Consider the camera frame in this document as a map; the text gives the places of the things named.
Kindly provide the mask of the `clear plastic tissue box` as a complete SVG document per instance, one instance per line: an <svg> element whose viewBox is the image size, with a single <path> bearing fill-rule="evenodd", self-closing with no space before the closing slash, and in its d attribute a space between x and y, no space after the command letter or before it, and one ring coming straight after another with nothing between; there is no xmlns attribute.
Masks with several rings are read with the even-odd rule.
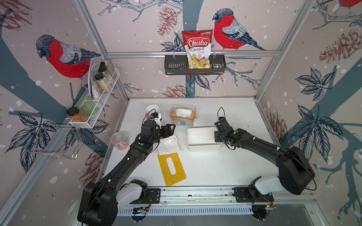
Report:
<svg viewBox="0 0 362 226"><path fill-rule="evenodd" d="M175 125L193 127L196 119L196 108L186 105L173 105L170 117Z"/></svg>

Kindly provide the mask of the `white plastic tissue box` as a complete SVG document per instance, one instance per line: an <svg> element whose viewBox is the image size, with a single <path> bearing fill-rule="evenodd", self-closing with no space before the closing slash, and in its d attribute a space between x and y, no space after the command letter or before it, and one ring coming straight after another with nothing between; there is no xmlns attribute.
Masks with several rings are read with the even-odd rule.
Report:
<svg viewBox="0 0 362 226"><path fill-rule="evenodd" d="M220 150L222 144L215 142L216 131L216 127L188 128L188 150L191 152L209 152Z"/></svg>

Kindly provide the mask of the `blue tissue paper pack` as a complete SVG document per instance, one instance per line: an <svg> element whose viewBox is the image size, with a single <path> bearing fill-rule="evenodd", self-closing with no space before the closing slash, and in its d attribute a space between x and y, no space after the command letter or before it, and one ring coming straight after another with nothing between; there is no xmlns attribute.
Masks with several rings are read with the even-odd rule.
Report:
<svg viewBox="0 0 362 226"><path fill-rule="evenodd" d="M171 117L171 120L173 121L173 123L176 126L185 126L185 127L193 127L194 126L194 119Z"/></svg>

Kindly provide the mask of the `bamboo tissue box lid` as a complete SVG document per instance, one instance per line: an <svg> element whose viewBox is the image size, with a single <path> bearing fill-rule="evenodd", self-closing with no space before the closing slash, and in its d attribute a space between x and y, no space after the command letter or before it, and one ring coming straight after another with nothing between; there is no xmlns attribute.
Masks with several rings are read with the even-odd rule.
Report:
<svg viewBox="0 0 362 226"><path fill-rule="evenodd" d="M177 108L171 112L170 116L178 118L186 118L186 119L195 119L196 112L191 109Z"/></svg>

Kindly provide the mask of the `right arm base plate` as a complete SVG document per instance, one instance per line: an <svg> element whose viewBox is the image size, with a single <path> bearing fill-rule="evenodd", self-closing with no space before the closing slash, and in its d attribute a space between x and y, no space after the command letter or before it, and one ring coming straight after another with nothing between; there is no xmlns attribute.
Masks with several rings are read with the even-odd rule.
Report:
<svg viewBox="0 0 362 226"><path fill-rule="evenodd" d="M274 202L272 193L262 195L254 188L249 188L249 187L234 187L232 195L236 198L237 203Z"/></svg>

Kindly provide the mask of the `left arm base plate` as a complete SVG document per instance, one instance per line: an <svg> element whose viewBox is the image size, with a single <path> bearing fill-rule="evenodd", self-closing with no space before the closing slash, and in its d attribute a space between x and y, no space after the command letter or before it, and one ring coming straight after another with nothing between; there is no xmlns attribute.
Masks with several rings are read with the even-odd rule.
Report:
<svg viewBox="0 0 362 226"><path fill-rule="evenodd" d="M131 202L131 204L159 204L160 193L161 189L159 188L148 188L147 191L142 191L140 198Z"/></svg>

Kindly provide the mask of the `white tissue paper pack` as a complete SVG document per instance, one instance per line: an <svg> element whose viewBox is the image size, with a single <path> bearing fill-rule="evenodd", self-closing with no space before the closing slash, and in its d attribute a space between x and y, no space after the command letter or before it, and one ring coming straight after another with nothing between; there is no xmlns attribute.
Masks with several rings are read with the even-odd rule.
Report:
<svg viewBox="0 0 362 226"><path fill-rule="evenodd" d="M180 151L180 148L178 146L177 137L175 135L172 135L168 138L163 138L160 140L160 143L158 145L158 154L159 155L168 155L177 153Z"/></svg>

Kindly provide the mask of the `yellow tissue box lid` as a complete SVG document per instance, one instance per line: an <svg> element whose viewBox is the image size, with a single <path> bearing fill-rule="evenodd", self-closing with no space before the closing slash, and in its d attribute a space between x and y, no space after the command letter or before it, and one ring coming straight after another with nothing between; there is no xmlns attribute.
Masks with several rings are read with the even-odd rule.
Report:
<svg viewBox="0 0 362 226"><path fill-rule="evenodd" d="M166 186L172 186L187 178L177 153L158 155L157 157Z"/></svg>

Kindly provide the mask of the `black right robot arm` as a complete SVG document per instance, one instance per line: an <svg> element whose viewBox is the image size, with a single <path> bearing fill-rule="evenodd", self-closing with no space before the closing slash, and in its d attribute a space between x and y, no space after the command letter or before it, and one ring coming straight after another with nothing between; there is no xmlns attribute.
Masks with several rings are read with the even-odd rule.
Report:
<svg viewBox="0 0 362 226"><path fill-rule="evenodd" d="M300 195L311 181L315 173L303 151L295 146L279 147L259 139L246 130L234 130L225 117L219 117L214 123L217 131L216 143L224 143L229 149L246 149L270 161L278 168L278 173L269 177L259 176L249 184L249 195L252 198L272 192L286 190L293 195Z"/></svg>

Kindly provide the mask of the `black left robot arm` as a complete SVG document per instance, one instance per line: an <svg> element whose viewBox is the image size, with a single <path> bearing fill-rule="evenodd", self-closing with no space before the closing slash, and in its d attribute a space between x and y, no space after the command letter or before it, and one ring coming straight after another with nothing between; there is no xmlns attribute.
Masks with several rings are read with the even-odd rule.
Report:
<svg viewBox="0 0 362 226"><path fill-rule="evenodd" d="M88 226L111 226L118 214L117 195L131 173L148 157L153 145L171 137L174 124L159 126L154 120L142 124L141 133L125 157L104 178L83 190L77 220Z"/></svg>

